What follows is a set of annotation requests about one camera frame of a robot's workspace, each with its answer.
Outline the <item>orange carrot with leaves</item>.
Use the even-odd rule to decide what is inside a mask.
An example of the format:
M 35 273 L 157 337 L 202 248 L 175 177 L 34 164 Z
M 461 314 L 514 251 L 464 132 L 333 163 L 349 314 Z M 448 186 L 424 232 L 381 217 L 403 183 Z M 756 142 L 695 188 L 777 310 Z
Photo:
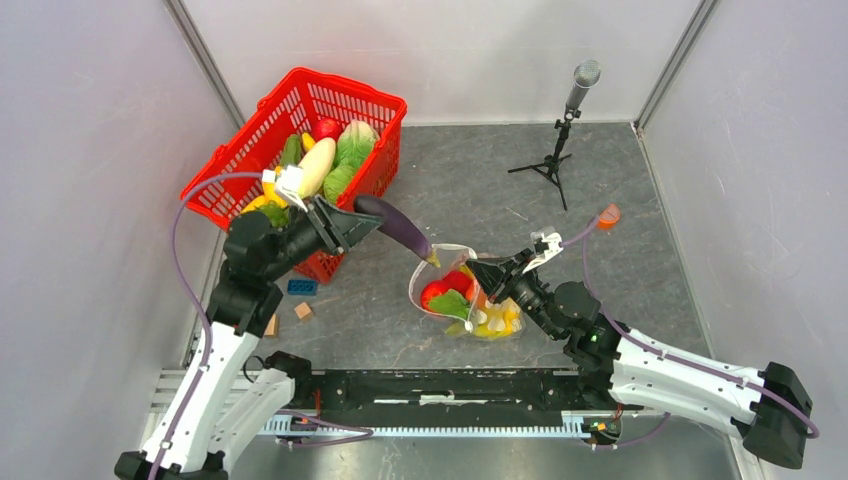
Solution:
M 419 300 L 430 313 L 465 320 L 471 310 L 475 287 L 475 280 L 468 271 L 453 270 L 429 282 Z

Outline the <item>dark purple eggplant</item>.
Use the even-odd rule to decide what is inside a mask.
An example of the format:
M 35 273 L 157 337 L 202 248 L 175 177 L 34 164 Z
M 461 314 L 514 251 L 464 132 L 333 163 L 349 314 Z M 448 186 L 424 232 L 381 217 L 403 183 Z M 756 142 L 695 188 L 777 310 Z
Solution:
M 386 200 L 373 195 L 358 195 L 354 211 L 379 216 L 383 223 L 379 231 L 414 253 L 422 261 L 440 267 L 441 263 L 433 245 L 424 233 L 399 209 Z

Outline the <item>yellow banana bunch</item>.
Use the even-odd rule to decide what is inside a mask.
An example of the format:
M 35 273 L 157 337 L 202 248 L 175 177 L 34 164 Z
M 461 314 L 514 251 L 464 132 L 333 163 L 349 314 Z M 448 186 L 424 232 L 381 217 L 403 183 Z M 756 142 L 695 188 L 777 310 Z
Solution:
M 524 329 L 521 309 L 515 302 L 507 299 L 501 303 L 491 303 L 466 264 L 459 266 L 457 272 L 470 280 L 465 292 L 470 305 L 470 321 L 454 322 L 446 330 L 448 335 L 471 334 L 484 340 L 496 340 L 513 337 Z

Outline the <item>red apple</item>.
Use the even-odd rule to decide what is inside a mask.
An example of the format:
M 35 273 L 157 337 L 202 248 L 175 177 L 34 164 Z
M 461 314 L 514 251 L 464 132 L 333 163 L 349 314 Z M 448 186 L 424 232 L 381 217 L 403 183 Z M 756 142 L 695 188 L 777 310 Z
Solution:
M 428 283 L 421 291 L 420 305 L 426 311 L 447 315 L 456 309 L 456 290 L 445 280 Z

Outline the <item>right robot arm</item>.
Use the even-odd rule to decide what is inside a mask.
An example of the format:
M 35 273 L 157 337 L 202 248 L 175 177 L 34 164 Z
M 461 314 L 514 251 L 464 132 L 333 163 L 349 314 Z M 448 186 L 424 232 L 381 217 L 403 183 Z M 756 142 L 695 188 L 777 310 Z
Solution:
M 757 369 L 675 348 L 603 313 L 582 281 L 550 288 L 532 253 L 467 266 L 493 302 L 512 300 L 578 367 L 577 392 L 591 408 L 621 404 L 662 411 L 741 440 L 759 459 L 798 470 L 814 436 L 812 400 L 797 374 L 770 362 Z

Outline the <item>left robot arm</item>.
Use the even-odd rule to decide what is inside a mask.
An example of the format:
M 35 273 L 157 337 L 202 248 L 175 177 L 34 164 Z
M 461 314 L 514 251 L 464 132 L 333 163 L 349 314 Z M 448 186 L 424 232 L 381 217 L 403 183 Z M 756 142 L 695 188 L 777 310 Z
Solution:
M 262 213 L 229 226 L 225 260 L 202 311 L 200 352 L 164 419 L 138 451 L 122 453 L 120 479 L 226 479 L 238 458 L 275 412 L 302 407 L 314 394 L 308 361 L 277 353 L 230 408 L 224 407 L 241 369 L 283 298 L 277 280 L 319 250 L 347 252 L 383 223 L 343 211 L 317 196 L 284 228 Z

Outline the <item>clear polka dot zip bag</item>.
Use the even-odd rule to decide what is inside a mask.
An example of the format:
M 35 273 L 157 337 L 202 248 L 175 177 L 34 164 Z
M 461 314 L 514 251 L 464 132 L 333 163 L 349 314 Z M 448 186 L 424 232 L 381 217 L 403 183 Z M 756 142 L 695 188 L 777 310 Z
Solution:
M 440 323 L 451 337 L 499 341 L 518 337 L 525 321 L 512 300 L 493 303 L 483 291 L 468 262 L 478 257 L 464 245 L 433 246 L 438 263 L 421 262 L 408 283 L 411 303 Z

